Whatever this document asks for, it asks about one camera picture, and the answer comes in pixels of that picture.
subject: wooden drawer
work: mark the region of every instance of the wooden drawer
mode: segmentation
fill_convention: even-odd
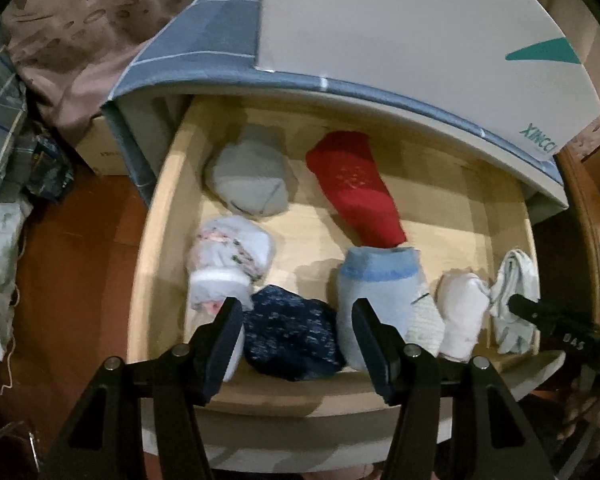
[[[277,243],[267,283],[336,306],[336,270],[352,233],[339,221],[304,163],[306,152],[332,130],[369,134],[374,158],[394,197],[409,241],[421,251],[430,290],[446,270],[471,269],[493,281],[504,254],[520,248],[535,259],[525,202],[515,177],[467,148],[441,140],[413,121],[354,107],[284,98],[199,96],[186,113],[162,168],[147,218],[134,280],[127,359],[155,358],[187,339],[185,259],[198,226],[227,209],[202,183],[214,150],[237,137],[245,122],[272,126],[284,137],[290,208],[260,224]],[[500,369],[529,359],[501,356],[490,320],[475,353]],[[536,335],[534,351],[539,345]],[[343,371],[325,380],[289,383],[256,373],[247,363],[222,386],[210,410],[246,415],[325,416],[385,409],[368,375]]]

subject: metal bolt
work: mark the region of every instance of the metal bolt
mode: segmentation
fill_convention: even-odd
[[[418,345],[409,343],[404,347],[404,354],[407,357],[418,357],[420,354],[422,354],[422,349]]]
[[[115,356],[114,357],[110,357],[109,359],[107,359],[106,361],[104,361],[104,367],[107,370],[115,370],[121,364],[122,364],[122,359],[120,359],[119,357],[115,357]]]
[[[489,368],[490,362],[486,357],[482,357],[478,355],[478,357],[474,357],[474,366],[476,368],[480,368],[480,370],[486,370]]]
[[[184,357],[189,353],[189,345],[186,343],[180,343],[171,349],[171,353],[176,357]]]

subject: light blue sock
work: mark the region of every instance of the light blue sock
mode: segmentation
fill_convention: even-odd
[[[412,325],[419,325],[413,319],[413,303],[428,293],[417,250],[350,248],[338,272],[338,345],[347,364],[356,370],[366,369],[351,323],[351,307],[357,299],[367,298],[379,320],[395,326],[407,339],[413,338]],[[440,317],[435,306],[433,310],[434,316]]]

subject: reddish brown floor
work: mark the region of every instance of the reddish brown floor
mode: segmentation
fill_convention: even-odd
[[[0,397],[0,410],[34,428],[43,454],[100,363],[126,353],[145,217],[126,176],[78,168],[64,202],[37,206],[27,221],[16,279],[14,387]],[[1,364],[0,381],[7,380]]]

